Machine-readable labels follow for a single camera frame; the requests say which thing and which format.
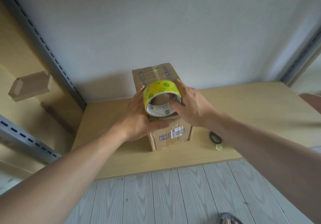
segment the yellow tape roll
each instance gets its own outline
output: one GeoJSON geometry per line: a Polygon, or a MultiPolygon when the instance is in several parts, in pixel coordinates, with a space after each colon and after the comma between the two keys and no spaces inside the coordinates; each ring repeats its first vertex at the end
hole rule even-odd
{"type": "Polygon", "coordinates": [[[182,101],[182,96],[175,83],[170,80],[159,80],[145,88],[143,91],[145,111],[155,117],[164,117],[174,113],[169,103],[164,105],[151,105],[150,101],[161,94],[174,94],[175,100],[182,101]]]}

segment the barcode sticker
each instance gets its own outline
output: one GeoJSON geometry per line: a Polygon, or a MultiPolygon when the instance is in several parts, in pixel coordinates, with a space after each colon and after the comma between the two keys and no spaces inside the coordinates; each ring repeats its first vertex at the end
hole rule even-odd
{"type": "Polygon", "coordinates": [[[171,130],[171,138],[179,137],[183,134],[183,126],[171,130]]]}

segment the person's left arm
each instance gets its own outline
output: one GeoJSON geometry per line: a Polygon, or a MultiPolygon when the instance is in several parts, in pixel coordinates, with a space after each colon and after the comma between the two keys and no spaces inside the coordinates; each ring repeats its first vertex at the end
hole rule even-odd
{"type": "Polygon", "coordinates": [[[71,151],[0,196],[0,223],[63,223],[110,155],[167,122],[147,120],[143,87],[126,115],[98,139],[71,151]]]}

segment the hand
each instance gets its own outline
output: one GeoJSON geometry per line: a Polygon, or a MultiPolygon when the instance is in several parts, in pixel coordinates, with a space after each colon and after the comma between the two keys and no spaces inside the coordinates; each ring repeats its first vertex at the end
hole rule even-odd
{"type": "Polygon", "coordinates": [[[137,140],[148,133],[158,129],[169,127],[167,121],[149,122],[145,112],[142,92],[144,86],[134,95],[128,105],[126,114],[121,118],[114,127],[124,133],[124,141],[137,140]]]}
{"type": "Polygon", "coordinates": [[[173,82],[182,95],[183,105],[174,99],[170,99],[171,107],[190,125],[208,128],[211,115],[215,113],[212,105],[198,90],[186,86],[180,80],[173,82]]]}

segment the clear plastic piece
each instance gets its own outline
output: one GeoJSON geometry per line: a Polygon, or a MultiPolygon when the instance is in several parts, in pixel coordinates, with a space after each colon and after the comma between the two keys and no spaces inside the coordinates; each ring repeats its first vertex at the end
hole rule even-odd
{"type": "Polygon", "coordinates": [[[223,149],[223,146],[222,144],[216,144],[216,147],[215,147],[217,150],[222,150],[223,149]]]}

